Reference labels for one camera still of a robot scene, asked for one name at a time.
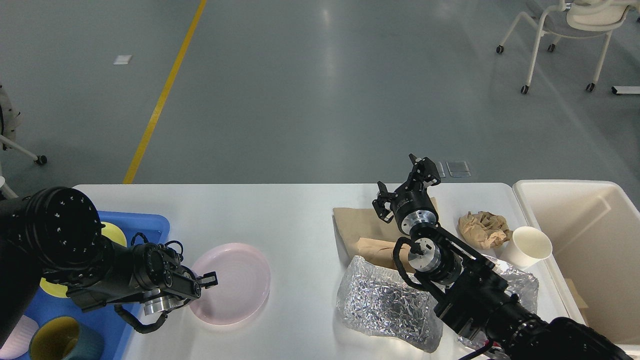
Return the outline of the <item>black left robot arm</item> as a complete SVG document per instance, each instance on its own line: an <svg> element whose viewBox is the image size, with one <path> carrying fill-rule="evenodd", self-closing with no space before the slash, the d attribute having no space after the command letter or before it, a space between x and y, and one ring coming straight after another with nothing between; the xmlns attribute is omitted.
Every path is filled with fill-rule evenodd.
<svg viewBox="0 0 640 360"><path fill-rule="evenodd" d="M0 203L1 342L35 297L41 280L67 287L83 312L108 305L133 330L157 331L169 313L218 284L196 275L169 244L123 246L102 234L94 203L71 187L50 187Z"/></svg>

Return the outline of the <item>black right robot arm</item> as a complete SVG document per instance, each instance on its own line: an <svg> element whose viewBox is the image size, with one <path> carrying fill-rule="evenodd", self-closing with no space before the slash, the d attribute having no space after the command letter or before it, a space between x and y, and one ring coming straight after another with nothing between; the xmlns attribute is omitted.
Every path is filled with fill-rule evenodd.
<svg viewBox="0 0 640 360"><path fill-rule="evenodd" d="M410 153L412 169L396 190L378 182L375 213L396 221L402 233L391 253L402 280L428 292L435 315L457 335L472 340L484 333L483 347L471 360L499 346L512 360L628 360L623 349L589 326L569 317L542 320L527 310L495 264L439 223L427 188L441 183L436 164Z"/></svg>

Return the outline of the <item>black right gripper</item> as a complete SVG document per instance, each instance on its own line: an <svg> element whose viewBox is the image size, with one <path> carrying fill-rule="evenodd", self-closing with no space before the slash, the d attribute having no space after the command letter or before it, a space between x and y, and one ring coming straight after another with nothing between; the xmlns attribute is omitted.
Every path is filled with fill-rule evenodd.
<svg viewBox="0 0 640 360"><path fill-rule="evenodd" d="M399 194L398 188L389 191L385 183L377 182L377 196L372 201L378 219L387 224L396 221L398 230L407 236L418 224L439 223L438 209L428 189L442 182L434 161L414 154L408 156L413 167L407 176L407 191Z"/></svg>

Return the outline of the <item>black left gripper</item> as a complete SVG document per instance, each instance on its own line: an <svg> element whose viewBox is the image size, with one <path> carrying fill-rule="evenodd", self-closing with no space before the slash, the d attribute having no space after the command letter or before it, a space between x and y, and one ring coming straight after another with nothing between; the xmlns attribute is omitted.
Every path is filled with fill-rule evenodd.
<svg viewBox="0 0 640 360"><path fill-rule="evenodd" d="M145 315L170 313L201 297L203 289L218 285L217 272L197 275L183 265L145 265L137 272Z"/></svg>

